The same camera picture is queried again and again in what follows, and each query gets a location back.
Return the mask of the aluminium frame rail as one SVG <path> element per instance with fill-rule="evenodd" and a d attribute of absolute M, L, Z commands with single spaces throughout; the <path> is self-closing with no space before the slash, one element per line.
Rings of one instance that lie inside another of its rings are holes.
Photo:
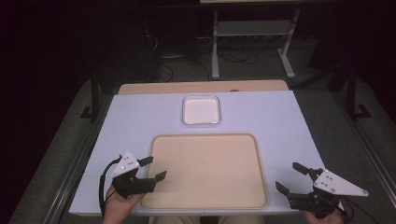
<path fill-rule="evenodd" d="M 363 147 L 382 188 L 396 207 L 396 124 L 373 96 L 358 97 L 350 105 L 343 93 L 332 97 Z"/>
<path fill-rule="evenodd" d="M 49 148 L 48 177 L 54 182 L 55 194 L 43 224 L 59 224 L 85 170 L 96 138 L 102 128 L 112 95 L 99 95 L 99 113 L 94 122 L 80 117 L 91 96 L 77 96 L 67 112 L 59 132 Z"/>

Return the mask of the white square dish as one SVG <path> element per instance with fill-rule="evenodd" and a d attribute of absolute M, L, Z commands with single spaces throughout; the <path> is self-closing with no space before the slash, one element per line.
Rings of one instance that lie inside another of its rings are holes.
<path fill-rule="evenodd" d="M 219 98 L 215 95 L 187 96 L 183 100 L 182 120 L 187 125 L 211 125 L 220 122 Z"/>

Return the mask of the person's right hand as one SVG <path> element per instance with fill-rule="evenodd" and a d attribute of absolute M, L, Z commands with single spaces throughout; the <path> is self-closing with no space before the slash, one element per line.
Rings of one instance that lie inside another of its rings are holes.
<path fill-rule="evenodd" d="M 302 210 L 301 213 L 309 224 L 344 224 L 343 217 L 338 211 L 334 211 L 322 219 L 316 218 L 312 212 Z"/>

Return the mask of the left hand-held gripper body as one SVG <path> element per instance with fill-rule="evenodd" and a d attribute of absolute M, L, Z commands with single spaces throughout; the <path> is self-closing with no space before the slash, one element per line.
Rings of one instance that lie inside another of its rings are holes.
<path fill-rule="evenodd" d="M 130 151 L 127 151 L 112 172 L 112 185 L 123 198 L 153 192 L 155 189 L 156 183 L 150 184 L 148 178 L 138 178 L 136 176 L 138 169 L 141 167 L 137 161 L 138 159 Z"/>

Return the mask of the beige plastic tray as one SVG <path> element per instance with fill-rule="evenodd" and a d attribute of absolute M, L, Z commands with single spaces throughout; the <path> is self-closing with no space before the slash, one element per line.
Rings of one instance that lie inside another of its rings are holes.
<path fill-rule="evenodd" d="M 248 133 L 159 135 L 147 175 L 166 177 L 142 201 L 149 210 L 262 209 L 268 192 Z"/>

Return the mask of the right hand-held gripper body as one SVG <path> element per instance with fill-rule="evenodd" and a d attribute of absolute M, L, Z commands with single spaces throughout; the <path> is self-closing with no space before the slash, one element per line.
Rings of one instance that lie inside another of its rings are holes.
<path fill-rule="evenodd" d="M 324 218 L 335 210 L 343 212 L 340 207 L 342 196 L 367 197 L 369 192 L 325 169 L 318 179 L 313 181 L 313 191 L 307 195 L 310 198 L 308 202 L 289 201 L 290 208 L 312 212 L 316 218 Z"/>

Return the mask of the black metal stand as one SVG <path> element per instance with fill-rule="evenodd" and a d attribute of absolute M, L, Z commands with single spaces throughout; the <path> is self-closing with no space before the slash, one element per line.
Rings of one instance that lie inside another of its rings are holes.
<path fill-rule="evenodd" d="M 99 85 L 96 71 L 93 71 L 91 77 L 91 105 L 85 106 L 80 117 L 82 119 L 89 119 L 94 122 L 99 113 Z"/>
<path fill-rule="evenodd" d="M 348 67 L 346 79 L 346 111 L 356 121 L 357 119 L 370 118 L 371 114 L 365 105 L 356 104 L 357 75 L 352 66 Z"/>

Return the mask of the person's left hand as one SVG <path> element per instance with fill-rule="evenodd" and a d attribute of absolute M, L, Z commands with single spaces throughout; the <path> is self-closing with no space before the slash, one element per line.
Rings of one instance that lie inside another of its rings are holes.
<path fill-rule="evenodd" d="M 113 186 L 106 193 L 105 214 L 102 224 L 122 224 L 131 215 L 132 209 L 145 197 L 144 194 L 121 197 Z"/>

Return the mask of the white metal stand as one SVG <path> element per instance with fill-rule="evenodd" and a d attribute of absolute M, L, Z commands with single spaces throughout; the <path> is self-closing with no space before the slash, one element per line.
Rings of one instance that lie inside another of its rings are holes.
<path fill-rule="evenodd" d="M 294 79 L 295 74 L 288 59 L 288 50 L 292 40 L 301 10 L 294 10 L 289 20 L 269 21 L 220 21 L 219 13 L 214 12 L 213 43 L 211 53 L 211 75 L 219 80 L 218 38 L 232 36 L 283 36 L 286 38 L 283 46 L 277 49 L 278 57 L 283 65 L 287 78 Z"/>

